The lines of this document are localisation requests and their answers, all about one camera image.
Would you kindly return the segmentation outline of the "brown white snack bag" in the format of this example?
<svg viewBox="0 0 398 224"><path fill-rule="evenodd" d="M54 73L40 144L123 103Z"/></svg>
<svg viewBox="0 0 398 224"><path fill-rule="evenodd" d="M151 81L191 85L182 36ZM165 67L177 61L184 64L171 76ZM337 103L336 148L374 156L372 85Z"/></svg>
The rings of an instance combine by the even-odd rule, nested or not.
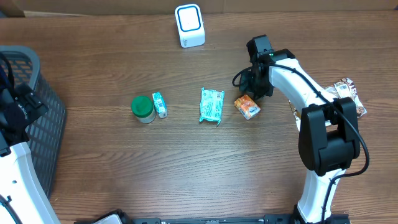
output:
<svg viewBox="0 0 398 224"><path fill-rule="evenodd" d="M354 82L350 78L342 78L340 81L334 83L333 85L325 87L324 90L334 95L335 98L350 97L356 105L357 118L360 118L361 116L367 113L362 102L360 102L359 100L359 96L357 93L357 89L354 85ZM295 118L297 128L298 130L300 130L301 114L296 109L296 107L291 103L290 100L289 100L289 105L290 109L292 110L292 114Z"/></svg>

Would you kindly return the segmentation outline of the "teal tissue pack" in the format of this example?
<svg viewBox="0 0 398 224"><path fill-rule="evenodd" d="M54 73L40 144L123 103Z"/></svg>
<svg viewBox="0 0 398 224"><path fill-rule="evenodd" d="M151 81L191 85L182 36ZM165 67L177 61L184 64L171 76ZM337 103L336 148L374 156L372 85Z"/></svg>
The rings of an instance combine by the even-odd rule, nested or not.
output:
<svg viewBox="0 0 398 224"><path fill-rule="evenodd" d="M203 120L221 123L224 102L224 91L201 88L200 118Z"/></svg>

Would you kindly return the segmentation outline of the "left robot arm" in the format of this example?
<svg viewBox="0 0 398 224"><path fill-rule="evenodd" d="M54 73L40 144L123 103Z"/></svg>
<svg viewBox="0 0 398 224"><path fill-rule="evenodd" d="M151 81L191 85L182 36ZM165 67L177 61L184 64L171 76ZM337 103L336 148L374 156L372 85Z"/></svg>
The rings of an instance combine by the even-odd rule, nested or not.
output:
<svg viewBox="0 0 398 224"><path fill-rule="evenodd" d="M1 223L59 223L49 198L66 108L27 47L1 47Z"/></svg>

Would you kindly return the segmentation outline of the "green lid jar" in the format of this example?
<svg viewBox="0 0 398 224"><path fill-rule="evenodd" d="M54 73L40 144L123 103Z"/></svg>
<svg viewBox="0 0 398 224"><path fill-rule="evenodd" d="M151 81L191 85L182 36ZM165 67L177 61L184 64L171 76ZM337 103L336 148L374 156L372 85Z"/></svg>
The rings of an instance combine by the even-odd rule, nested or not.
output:
<svg viewBox="0 0 398 224"><path fill-rule="evenodd" d="M131 103L131 110L141 123L148 124L155 120L154 104L147 96L135 97Z"/></svg>

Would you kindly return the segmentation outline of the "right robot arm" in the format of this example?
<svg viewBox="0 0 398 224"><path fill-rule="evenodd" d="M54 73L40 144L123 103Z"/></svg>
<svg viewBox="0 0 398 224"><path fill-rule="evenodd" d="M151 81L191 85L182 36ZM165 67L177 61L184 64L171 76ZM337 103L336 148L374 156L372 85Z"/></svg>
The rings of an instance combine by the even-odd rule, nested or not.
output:
<svg viewBox="0 0 398 224"><path fill-rule="evenodd" d="M266 35L252 38L246 48L251 66L240 71L233 85L254 100L279 89L300 114L298 152L307 169L303 193L291 215L265 216L265 222L349 223L335 215L331 204L340 179L360 150L366 149L358 131L356 105L350 97L337 98L301 68L288 49L274 50Z"/></svg>

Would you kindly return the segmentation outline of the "orange small box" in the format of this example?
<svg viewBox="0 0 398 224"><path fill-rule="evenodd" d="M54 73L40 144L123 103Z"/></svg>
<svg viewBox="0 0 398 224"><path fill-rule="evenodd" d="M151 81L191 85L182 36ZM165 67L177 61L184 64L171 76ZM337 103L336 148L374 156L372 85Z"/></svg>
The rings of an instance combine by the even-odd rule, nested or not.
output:
<svg viewBox="0 0 398 224"><path fill-rule="evenodd" d="M253 118L261 110L261 108L248 95L243 95L235 100L234 106L247 120Z"/></svg>

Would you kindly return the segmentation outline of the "teal white small carton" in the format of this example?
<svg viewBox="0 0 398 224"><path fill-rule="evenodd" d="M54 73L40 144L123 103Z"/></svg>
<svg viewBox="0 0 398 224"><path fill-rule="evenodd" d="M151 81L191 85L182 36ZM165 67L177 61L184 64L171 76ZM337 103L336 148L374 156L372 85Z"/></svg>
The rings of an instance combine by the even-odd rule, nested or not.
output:
<svg viewBox="0 0 398 224"><path fill-rule="evenodd" d="M168 115L167 105L165 104L164 98L160 92L152 94L155 110L160 118L165 118Z"/></svg>

